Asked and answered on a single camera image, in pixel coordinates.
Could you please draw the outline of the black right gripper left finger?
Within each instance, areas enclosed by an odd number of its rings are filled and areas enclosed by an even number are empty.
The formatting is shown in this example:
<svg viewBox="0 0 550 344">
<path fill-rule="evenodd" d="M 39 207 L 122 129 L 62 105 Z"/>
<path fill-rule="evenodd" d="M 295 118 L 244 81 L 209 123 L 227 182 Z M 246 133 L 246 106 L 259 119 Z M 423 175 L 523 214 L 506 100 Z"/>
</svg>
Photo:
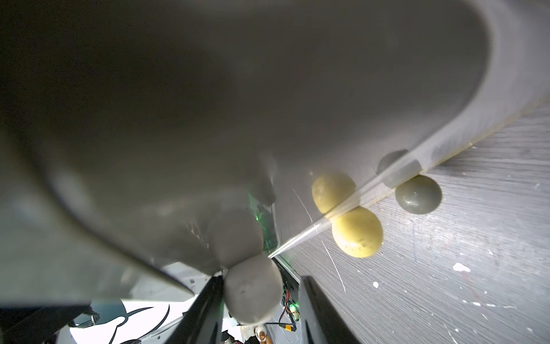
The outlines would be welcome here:
<svg viewBox="0 0 550 344">
<path fill-rule="evenodd" d="M 223 277 L 212 277 L 166 343 L 220 343 Z"/>
</svg>

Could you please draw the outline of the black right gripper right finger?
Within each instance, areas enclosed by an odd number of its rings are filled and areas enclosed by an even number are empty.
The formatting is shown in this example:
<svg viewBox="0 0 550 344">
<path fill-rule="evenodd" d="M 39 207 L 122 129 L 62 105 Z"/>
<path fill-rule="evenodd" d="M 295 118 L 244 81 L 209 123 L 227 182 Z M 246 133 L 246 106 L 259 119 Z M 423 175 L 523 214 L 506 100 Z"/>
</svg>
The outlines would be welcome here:
<svg viewBox="0 0 550 344">
<path fill-rule="evenodd" d="M 312 276 L 299 283 L 303 343 L 360 344 Z"/>
</svg>

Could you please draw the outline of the three-drawer storage box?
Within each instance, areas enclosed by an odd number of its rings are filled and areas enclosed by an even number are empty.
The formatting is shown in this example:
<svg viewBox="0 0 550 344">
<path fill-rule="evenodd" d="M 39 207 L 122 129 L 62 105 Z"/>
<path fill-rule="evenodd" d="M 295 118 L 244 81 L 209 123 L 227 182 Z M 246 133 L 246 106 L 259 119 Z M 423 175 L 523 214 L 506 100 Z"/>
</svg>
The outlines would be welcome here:
<svg viewBox="0 0 550 344">
<path fill-rule="evenodd" d="M 548 95 L 548 1 L 3 1 L 1 305 L 189 299 L 220 213 L 284 252 Z"/>
</svg>

